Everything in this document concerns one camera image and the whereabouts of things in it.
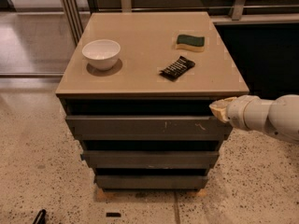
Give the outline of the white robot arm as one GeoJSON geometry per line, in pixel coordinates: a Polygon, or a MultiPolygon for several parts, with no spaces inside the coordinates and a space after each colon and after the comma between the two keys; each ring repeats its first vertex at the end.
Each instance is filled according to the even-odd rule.
{"type": "Polygon", "coordinates": [[[257,131],[281,141],[299,144],[299,96],[276,100],[255,95],[230,97],[213,102],[209,108],[221,122],[243,131],[257,131]]]}

